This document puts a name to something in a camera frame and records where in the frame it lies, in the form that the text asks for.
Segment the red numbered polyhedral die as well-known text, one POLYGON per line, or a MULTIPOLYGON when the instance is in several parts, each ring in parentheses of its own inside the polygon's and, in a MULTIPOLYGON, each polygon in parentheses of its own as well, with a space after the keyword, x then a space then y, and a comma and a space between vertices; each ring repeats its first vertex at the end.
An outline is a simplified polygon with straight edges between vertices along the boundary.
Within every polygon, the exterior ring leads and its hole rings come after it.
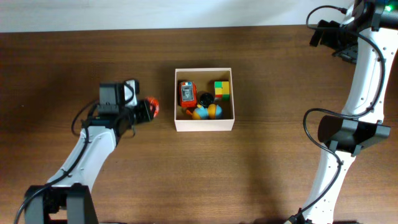
POLYGON ((148 101, 150 110, 153 113, 153 117, 155 118, 160 111, 159 101, 153 96, 146 97, 146 100, 148 101))

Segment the white cardboard box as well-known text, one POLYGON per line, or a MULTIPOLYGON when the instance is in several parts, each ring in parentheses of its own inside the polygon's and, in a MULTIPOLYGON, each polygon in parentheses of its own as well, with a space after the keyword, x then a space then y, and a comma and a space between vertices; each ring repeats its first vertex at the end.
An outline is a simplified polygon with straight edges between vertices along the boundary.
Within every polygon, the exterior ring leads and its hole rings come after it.
POLYGON ((178 132, 193 131, 230 131, 235 121, 234 91, 231 68, 177 68, 174 76, 174 123, 178 132), (215 81, 229 82, 229 100, 217 101, 223 110, 222 119, 194 120, 179 106, 178 84, 182 81, 192 81, 197 92, 214 93, 215 81))

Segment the red toy fire truck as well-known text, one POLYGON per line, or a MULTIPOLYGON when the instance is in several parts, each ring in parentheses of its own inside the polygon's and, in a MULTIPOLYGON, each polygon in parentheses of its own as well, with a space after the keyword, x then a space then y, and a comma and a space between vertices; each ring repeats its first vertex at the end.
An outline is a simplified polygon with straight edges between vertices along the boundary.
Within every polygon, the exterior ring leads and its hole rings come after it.
POLYGON ((193 108, 197 105, 197 88, 191 81, 179 83, 180 106, 182 108, 193 108))

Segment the black round cap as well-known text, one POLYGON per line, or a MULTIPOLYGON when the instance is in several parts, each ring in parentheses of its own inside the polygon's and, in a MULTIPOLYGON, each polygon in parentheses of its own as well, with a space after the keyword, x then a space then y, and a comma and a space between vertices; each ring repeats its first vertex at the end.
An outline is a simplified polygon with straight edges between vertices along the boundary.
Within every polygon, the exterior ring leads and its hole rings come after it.
POLYGON ((198 102, 202 105, 202 107, 208 108, 211 104, 214 103, 214 100, 214 96, 211 93, 206 92, 200 95, 198 102))

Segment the orange blue toy duck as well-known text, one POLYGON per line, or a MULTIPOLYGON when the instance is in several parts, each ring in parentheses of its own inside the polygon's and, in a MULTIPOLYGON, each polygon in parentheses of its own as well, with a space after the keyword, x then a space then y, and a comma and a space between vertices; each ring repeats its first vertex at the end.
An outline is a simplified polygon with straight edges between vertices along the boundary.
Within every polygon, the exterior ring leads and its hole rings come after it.
POLYGON ((197 105, 193 111, 186 110, 186 114, 194 120, 221 119, 223 117, 223 110, 221 106, 216 104, 210 104, 207 108, 197 105))

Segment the multicolour puzzle cube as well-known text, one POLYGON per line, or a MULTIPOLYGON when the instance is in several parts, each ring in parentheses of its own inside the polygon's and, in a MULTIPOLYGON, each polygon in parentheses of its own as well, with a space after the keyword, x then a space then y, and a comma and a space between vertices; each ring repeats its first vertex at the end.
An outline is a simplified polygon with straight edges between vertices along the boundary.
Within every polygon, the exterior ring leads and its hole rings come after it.
POLYGON ((230 87, 228 81, 216 81, 214 82, 214 88, 216 101, 229 101, 230 87))

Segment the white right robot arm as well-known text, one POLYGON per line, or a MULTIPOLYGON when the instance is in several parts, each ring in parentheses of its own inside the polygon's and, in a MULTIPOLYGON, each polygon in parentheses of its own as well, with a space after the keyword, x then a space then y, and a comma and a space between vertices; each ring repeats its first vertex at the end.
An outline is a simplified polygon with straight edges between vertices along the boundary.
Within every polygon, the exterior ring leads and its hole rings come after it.
POLYGON ((341 22, 321 20, 306 26, 314 31, 310 45, 333 49, 333 56, 354 64, 349 96, 342 112, 324 113, 317 138, 321 149, 317 174, 303 207, 288 223, 333 223, 334 209, 343 181, 356 156, 387 139, 391 127, 383 125, 384 97, 397 53, 397 1, 353 1, 338 7, 341 22))

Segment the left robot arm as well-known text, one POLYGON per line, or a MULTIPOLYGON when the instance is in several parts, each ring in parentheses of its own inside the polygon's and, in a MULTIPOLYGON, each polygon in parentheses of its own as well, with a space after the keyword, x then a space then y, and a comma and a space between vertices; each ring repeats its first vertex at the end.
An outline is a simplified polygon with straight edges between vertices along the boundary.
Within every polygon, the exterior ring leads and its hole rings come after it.
POLYGON ((61 168, 44 185, 32 185, 14 221, 54 223, 52 214, 66 210, 63 223, 98 223, 91 191, 108 156, 127 130, 155 117, 156 107, 140 100, 139 82, 102 83, 99 98, 83 107, 78 142, 61 168))

